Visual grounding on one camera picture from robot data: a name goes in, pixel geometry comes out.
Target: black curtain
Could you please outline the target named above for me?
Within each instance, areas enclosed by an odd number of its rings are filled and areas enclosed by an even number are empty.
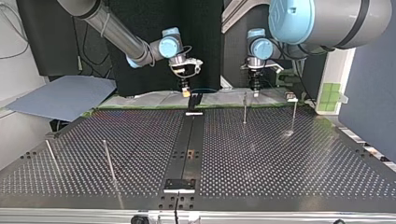
[[[128,29],[149,43],[162,38],[162,30],[178,27],[183,44],[193,47],[190,56],[204,61],[201,74],[191,79],[191,88],[219,89],[222,0],[110,0],[108,3]],[[108,48],[121,96],[180,90],[168,61],[157,62],[155,67],[133,69],[119,49],[111,43]]]

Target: mounting hole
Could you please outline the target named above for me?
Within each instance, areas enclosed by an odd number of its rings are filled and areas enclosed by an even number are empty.
[[[296,12],[297,12],[297,7],[291,7],[291,8],[289,8],[288,12],[289,12],[289,14],[296,14]]]

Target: perforated metal table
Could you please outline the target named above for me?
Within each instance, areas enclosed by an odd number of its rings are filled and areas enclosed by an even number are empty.
[[[396,214],[396,174],[310,109],[107,110],[0,172],[5,208]],[[103,140],[114,164],[108,169]],[[193,180],[191,194],[164,193]]]

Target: gray sheet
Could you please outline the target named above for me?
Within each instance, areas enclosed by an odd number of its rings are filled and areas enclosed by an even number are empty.
[[[32,91],[6,108],[44,118],[73,121],[101,104],[116,89],[113,80],[97,77],[61,77]]]

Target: white wall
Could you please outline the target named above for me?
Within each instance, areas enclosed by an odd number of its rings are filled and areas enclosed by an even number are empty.
[[[0,0],[17,9],[15,0]],[[8,12],[11,21],[19,28],[15,16]],[[24,50],[26,43],[7,24],[0,14],[0,58]],[[48,119],[12,113],[4,106],[16,98],[45,85],[38,75],[32,52],[0,60],[0,169],[16,160],[21,154],[37,146],[50,131]]]

